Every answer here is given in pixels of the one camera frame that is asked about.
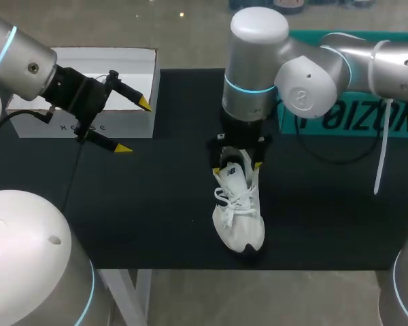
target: shoe tongue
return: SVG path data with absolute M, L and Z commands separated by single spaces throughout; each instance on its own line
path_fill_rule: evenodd
M 219 178 L 221 178 L 225 187 L 234 196 L 248 190 L 245 174 L 243 173 L 242 167 L 238 163 L 229 162 L 228 165 L 219 172 Z

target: white sneaker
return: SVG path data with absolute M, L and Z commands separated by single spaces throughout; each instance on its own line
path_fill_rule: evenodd
M 244 149 L 229 147 L 222 155 L 227 157 L 227 165 L 219 173 L 213 173 L 220 184 L 215 189 L 219 203 L 213 211 L 213 223 L 231 250 L 243 253 L 249 247 L 253 252 L 258 251 L 265 240 L 258 193 L 260 169 L 252 170 L 251 158 Z

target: black cable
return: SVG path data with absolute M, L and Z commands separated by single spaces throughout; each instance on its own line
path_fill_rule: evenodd
M 79 144 L 79 150 L 77 152 L 77 157 L 75 158 L 73 172 L 71 174 L 71 180 L 69 181 L 67 192 L 65 193 L 65 199 L 64 199 L 63 205 L 61 207 L 61 213 L 62 214 L 65 214 L 64 210 L 65 210 L 65 207 L 67 206 L 69 193 L 71 192 L 71 188 L 72 188 L 72 185 L 73 185 L 73 182 L 74 182 L 75 172 L 77 171 L 77 165 L 79 164 L 80 154 L 82 153 L 83 143 L 78 143 L 78 144 Z
M 19 110 L 19 111 L 15 111 L 12 112 L 10 114 L 8 114 L 7 116 L 1 118 L 0 120 L 0 128 L 9 120 L 11 120 L 11 118 L 15 117 L 16 115 L 20 115 L 20 114 L 30 114 L 33 115 L 34 117 L 36 117 L 37 119 L 41 120 L 42 122 L 45 123 L 49 123 L 50 120 L 52 119 L 53 113 L 52 112 L 47 112 L 47 114 L 42 114 L 39 112 L 35 112 L 35 111 L 31 111 L 31 110 Z
M 378 104 L 378 107 L 377 107 L 377 116 L 376 116 L 377 120 L 379 119 L 380 108 L 381 108 L 381 102 Z M 353 163 L 357 163 L 357 162 L 361 161 L 362 159 L 366 158 L 367 156 L 369 156 L 369 155 L 371 155 L 373 153 L 373 151 L 377 147 L 377 145 L 379 143 L 379 140 L 381 138 L 381 128 L 378 128 L 375 140 L 373 141 L 372 145 L 366 151 L 361 153 L 359 156 L 356 156 L 355 158 L 351 158 L 349 160 L 331 160 L 329 158 L 325 158 L 325 157 L 317 154 L 316 152 L 314 152 L 310 148 L 308 148 L 308 146 L 304 142 L 304 139 L 303 139 L 302 135 L 299 132 L 298 116 L 297 115 L 294 117 L 294 128 L 296 130 L 296 138 L 298 139 L 298 142 L 301 145 L 301 147 L 308 154 L 313 156 L 318 161 L 321 161 L 322 163 L 330 164 L 330 165 L 342 166 L 342 165 L 349 165 L 349 164 L 353 164 Z

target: teal box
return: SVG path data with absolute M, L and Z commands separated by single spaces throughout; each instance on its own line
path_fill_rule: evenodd
M 292 31 L 290 34 L 305 43 L 317 46 L 326 34 L 343 32 L 357 37 L 378 42 L 407 41 L 408 32 L 368 32 L 368 31 Z M 345 92 L 334 107 L 324 116 L 317 119 L 300 119 L 301 134 L 364 136 L 375 137 L 377 129 L 383 127 L 385 103 L 377 109 L 380 100 L 372 94 Z M 279 130 L 282 134 L 295 134 L 294 115 L 284 107 L 278 97 L 277 114 Z M 389 137 L 408 138 L 408 103 L 393 102 L 390 114 Z

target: table leg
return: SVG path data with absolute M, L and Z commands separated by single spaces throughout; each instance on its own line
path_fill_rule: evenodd
M 121 311 L 126 326 L 147 326 L 138 294 L 128 270 L 99 270 Z
M 137 271 L 136 293 L 146 321 L 148 321 L 148 309 L 150 306 L 151 278 L 152 270 Z

